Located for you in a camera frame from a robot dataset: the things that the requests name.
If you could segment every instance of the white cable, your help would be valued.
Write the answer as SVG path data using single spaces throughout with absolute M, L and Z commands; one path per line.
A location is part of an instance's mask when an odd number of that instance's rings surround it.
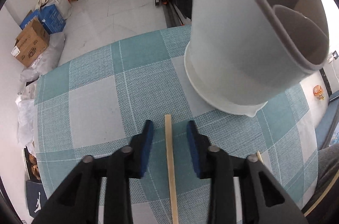
M 337 75 L 336 75 L 336 72 L 335 72 L 335 69 L 334 69 L 334 67 L 333 67 L 333 60 L 332 60 L 332 68 L 333 68 L 334 75 L 336 76 L 336 78 L 337 78 L 337 80 L 338 80 L 338 83 L 339 83 L 339 79 L 338 79 L 338 77 L 337 77 Z

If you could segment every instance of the brown cardboard box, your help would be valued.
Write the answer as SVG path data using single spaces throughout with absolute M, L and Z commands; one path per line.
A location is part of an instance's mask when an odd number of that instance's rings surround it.
M 12 55 L 29 67 L 48 47 L 50 36 L 38 19 L 34 18 L 16 38 Z

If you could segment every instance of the person's leg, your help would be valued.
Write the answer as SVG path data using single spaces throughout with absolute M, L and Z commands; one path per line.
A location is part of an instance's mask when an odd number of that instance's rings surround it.
M 310 208 L 322 195 L 339 169 L 339 143 L 318 151 L 318 182 L 314 195 L 303 208 Z

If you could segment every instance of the silver screw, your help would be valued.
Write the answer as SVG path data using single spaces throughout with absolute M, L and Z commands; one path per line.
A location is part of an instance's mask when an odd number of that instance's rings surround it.
M 257 162 L 258 161 L 258 157 L 255 155 L 255 154 L 252 154 L 252 155 L 248 155 L 247 156 L 247 160 L 249 160 L 250 162 Z
M 218 152 L 220 151 L 220 148 L 218 148 L 217 146 L 211 145 L 208 147 L 208 150 L 211 152 Z
M 93 162 L 94 160 L 94 157 L 92 155 L 86 155 L 82 158 L 82 161 L 84 163 L 90 163 L 90 162 Z
M 133 148 L 131 148 L 130 146 L 124 146 L 121 148 L 121 152 L 123 153 L 130 153 L 132 152 Z

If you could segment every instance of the table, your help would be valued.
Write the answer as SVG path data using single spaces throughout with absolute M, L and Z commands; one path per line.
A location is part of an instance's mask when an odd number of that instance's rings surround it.
M 113 153 L 151 119 L 155 134 L 147 172 L 130 181 L 133 217 L 137 224 L 171 223 L 164 141 L 164 114 L 171 114 L 180 223 L 206 223 L 209 203 L 210 181 L 196 178 L 190 159 L 185 131 L 191 119 L 201 134 L 233 156 L 260 151 L 298 206 L 306 204 L 316 186 L 318 157 L 301 86 L 277 95 L 253 118 L 218 111 L 197 95 L 186 76 L 183 55 L 189 38 L 190 26 L 134 36 L 40 77 L 34 140 L 47 196 L 84 155 Z

